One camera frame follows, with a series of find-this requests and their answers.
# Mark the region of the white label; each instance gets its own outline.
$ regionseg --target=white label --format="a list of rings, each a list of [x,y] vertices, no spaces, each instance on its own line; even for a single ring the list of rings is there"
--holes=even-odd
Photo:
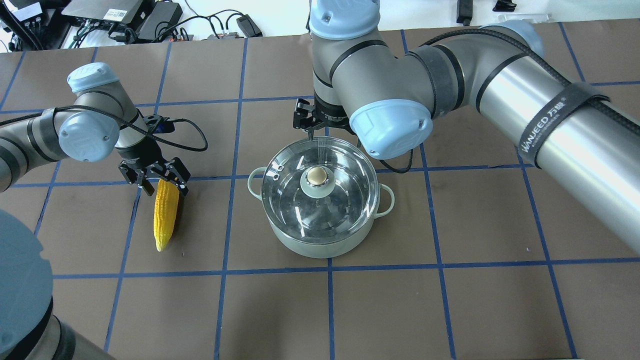
[[[125,15],[127,15],[127,10],[109,9],[103,19],[111,21],[122,21]]]

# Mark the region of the pot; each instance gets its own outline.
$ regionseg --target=pot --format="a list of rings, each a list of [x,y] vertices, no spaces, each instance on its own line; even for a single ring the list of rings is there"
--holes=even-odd
[[[258,173],[264,173],[259,194],[251,188]],[[278,239],[310,258],[332,258],[355,248],[373,220],[389,214],[396,201],[360,150],[326,136],[289,144],[268,166],[251,172],[247,187],[262,201]],[[381,189],[391,204],[378,213]]]

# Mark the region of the corn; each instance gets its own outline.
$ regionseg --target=corn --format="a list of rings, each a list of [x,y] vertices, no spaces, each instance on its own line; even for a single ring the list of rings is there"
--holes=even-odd
[[[175,185],[161,179],[158,182],[154,209],[154,237],[158,251],[164,250],[173,235],[179,200],[180,193]]]

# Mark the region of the light blue cap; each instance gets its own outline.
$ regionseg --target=light blue cap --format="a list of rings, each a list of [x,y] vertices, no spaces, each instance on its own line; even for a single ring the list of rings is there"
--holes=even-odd
[[[370,33],[380,22],[380,0],[312,0],[309,29],[328,40]]]
[[[514,31],[527,42],[527,45],[534,53],[538,54],[541,58],[545,57],[545,45],[542,42],[542,38],[536,32],[536,29],[528,22],[524,20],[507,20],[497,24],[481,26],[480,28],[488,28],[489,26],[501,26]]]
[[[0,210],[0,353],[27,336],[47,312],[53,274],[41,251],[36,236]]]
[[[62,123],[58,142],[65,154],[78,161],[100,161],[113,151],[120,129],[112,118],[80,111]]]
[[[374,159],[400,156],[431,134],[433,121],[427,108],[407,99],[372,102],[351,114],[349,125]]]
[[[73,70],[67,76],[67,83],[71,91],[78,93],[119,81],[120,79],[106,63],[89,63]]]

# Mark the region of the pot lid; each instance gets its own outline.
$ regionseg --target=pot lid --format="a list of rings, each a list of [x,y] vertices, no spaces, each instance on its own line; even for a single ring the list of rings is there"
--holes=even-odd
[[[303,243],[348,238],[373,216],[378,178],[350,143],[326,136],[300,140],[271,160],[262,180],[262,203],[271,223]]]

